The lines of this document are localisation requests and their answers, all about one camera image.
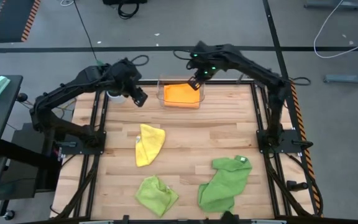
yellow cloth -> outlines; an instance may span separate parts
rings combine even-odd
[[[146,124],[140,125],[140,135],[136,137],[136,165],[150,165],[157,157],[165,141],[165,131]]]
[[[165,85],[164,105],[184,108],[200,107],[200,89],[194,90],[189,84]]]

wooden tabletop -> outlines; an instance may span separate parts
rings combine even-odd
[[[134,198],[140,183],[151,175],[159,176],[179,195],[162,219],[217,219],[219,213],[205,214],[198,207],[198,186],[209,182],[216,172],[211,168],[213,159],[234,158],[236,155],[249,158],[253,168],[245,190],[235,197],[233,212],[240,218],[273,218],[264,159],[257,145],[257,120],[250,85],[206,85],[205,99],[198,110],[162,108],[156,97],[157,87],[142,88],[149,98],[141,108],[137,108],[130,99],[120,105],[109,103],[106,149],[99,163],[91,214],[93,220],[121,220],[123,215],[138,220],[158,219]],[[263,108],[259,91],[258,99]],[[90,123],[93,100],[94,94],[78,97],[74,123]],[[151,165],[137,167],[135,137],[140,133],[139,124],[142,123],[164,129],[166,139]],[[286,129],[292,127],[285,108],[282,124]],[[286,155],[281,155],[281,159],[286,180],[306,181],[298,164]],[[59,212],[78,188],[82,160],[82,156],[77,155],[60,173],[53,202],[53,208]],[[276,191],[280,213],[284,214],[278,187]],[[313,212],[309,191],[292,194],[305,210]],[[86,199],[87,192],[83,197],[81,214],[85,213]]]

white cable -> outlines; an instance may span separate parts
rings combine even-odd
[[[71,0],[70,3],[68,3],[68,4],[63,4],[63,2],[65,2],[65,1],[68,1],[68,0],[62,0],[62,1],[60,2],[60,5],[61,5],[61,6],[71,6],[71,5],[74,3],[74,0]]]
[[[350,49],[348,51],[345,51],[345,52],[342,52],[342,53],[339,53],[337,55],[332,55],[332,56],[322,56],[320,54],[317,53],[317,50],[316,50],[316,41],[317,41],[317,38],[318,36],[320,35],[321,31],[323,30],[324,26],[326,25],[328,19],[331,17],[331,15],[335,12],[335,10],[342,4],[344,0],[341,0],[341,2],[335,7],[335,9],[328,15],[327,19],[324,21],[323,25],[321,26],[320,28],[320,31],[318,32],[316,38],[314,38],[314,42],[313,42],[313,48],[314,48],[314,52],[316,53],[317,56],[321,57],[321,58],[334,58],[334,57],[338,57],[340,55],[344,55],[344,54],[347,54],[349,52],[352,52],[353,50],[356,50],[358,49],[358,47],[355,47],[353,49]]]

concrete floor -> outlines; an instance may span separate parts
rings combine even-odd
[[[0,44],[0,48],[37,47],[47,51],[52,47],[89,47],[74,6],[61,7],[59,2],[41,2],[27,42]],[[299,0],[268,2],[282,47],[312,46],[314,36],[330,13],[305,9],[304,2]],[[101,1],[78,0],[77,3],[96,47],[191,46],[198,40],[207,44],[273,46],[264,5],[259,0],[150,0],[140,6],[135,17],[126,21]],[[351,46],[351,42],[358,45],[358,11],[335,13],[318,45]],[[280,71],[274,51],[242,53]],[[150,57],[149,64],[139,67],[143,78],[191,75],[185,69],[186,62],[176,59],[171,52],[96,53],[100,60],[109,63],[139,54]],[[324,198],[324,216],[358,219],[358,85],[322,82],[328,73],[358,73],[358,52],[334,59],[321,59],[313,52],[284,52],[283,56],[290,77],[305,76],[312,80],[311,86],[299,86],[297,92],[308,139],[314,142],[311,156]],[[33,100],[44,91],[70,81],[92,64],[91,52],[8,53],[0,54],[0,75],[23,75],[22,92]],[[216,78],[238,76],[239,72],[230,71],[219,73]],[[27,122],[30,122],[27,109],[16,104],[9,124],[21,128]],[[3,138],[10,140],[12,133],[7,127]],[[43,193],[36,198],[12,201],[9,209],[16,211],[16,218],[6,222],[0,217],[0,223],[45,220],[52,200],[53,194]]]

light green cloth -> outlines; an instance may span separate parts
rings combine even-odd
[[[152,176],[143,180],[135,198],[159,217],[162,217],[178,200],[178,195],[157,176]]]
[[[198,188],[198,205],[204,212],[230,211],[234,196],[241,194],[252,170],[249,160],[243,156],[234,159],[220,158],[212,161],[216,174],[207,184]]]

